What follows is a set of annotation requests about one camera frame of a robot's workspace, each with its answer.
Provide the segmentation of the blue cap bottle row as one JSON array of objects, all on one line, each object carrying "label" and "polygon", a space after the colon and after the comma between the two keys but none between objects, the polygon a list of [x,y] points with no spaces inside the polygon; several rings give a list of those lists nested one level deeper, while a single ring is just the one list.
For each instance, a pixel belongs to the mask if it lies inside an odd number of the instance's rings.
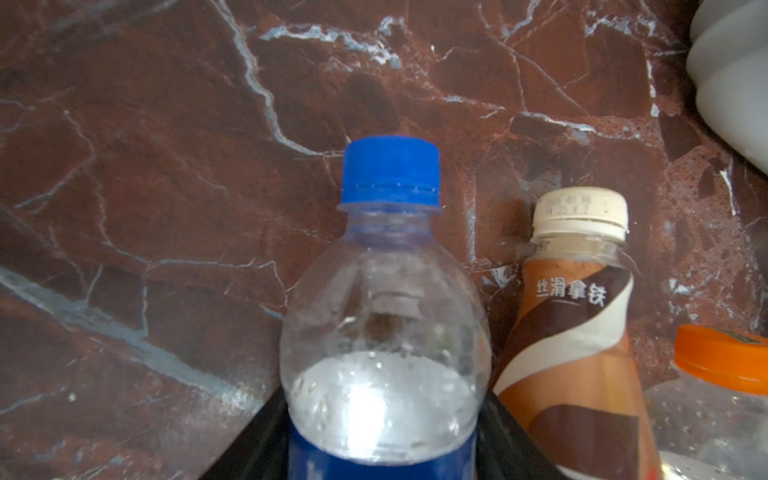
[{"label": "blue cap bottle row", "polygon": [[434,238],[440,154],[373,136],[345,149],[343,235],[292,291],[280,338],[291,479],[472,479],[491,376],[488,320]]}]

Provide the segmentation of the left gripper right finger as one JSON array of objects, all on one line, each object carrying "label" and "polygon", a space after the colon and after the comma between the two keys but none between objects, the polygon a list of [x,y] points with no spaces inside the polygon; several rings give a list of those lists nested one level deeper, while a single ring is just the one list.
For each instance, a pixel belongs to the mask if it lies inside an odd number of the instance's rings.
[{"label": "left gripper right finger", "polygon": [[491,391],[477,422],[479,480],[566,480]]}]

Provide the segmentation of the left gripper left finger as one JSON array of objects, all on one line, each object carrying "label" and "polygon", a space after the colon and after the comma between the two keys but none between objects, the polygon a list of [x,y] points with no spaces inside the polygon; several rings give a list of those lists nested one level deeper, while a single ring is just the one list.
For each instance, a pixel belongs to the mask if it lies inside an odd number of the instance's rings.
[{"label": "left gripper left finger", "polygon": [[278,388],[199,480],[286,480],[290,420]]}]

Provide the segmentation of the brown coffee bottle cream cap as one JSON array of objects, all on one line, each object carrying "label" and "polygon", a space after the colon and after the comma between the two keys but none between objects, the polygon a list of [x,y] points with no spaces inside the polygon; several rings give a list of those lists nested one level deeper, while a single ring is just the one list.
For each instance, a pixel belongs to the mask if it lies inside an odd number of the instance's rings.
[{"label": "brown coffee bottle cream cap", "polygon": [[634,287],[619,259],[625,198],[599,187],[536,203],[517,320],[493,390],[573,479],[662,475],[627,331]]}]

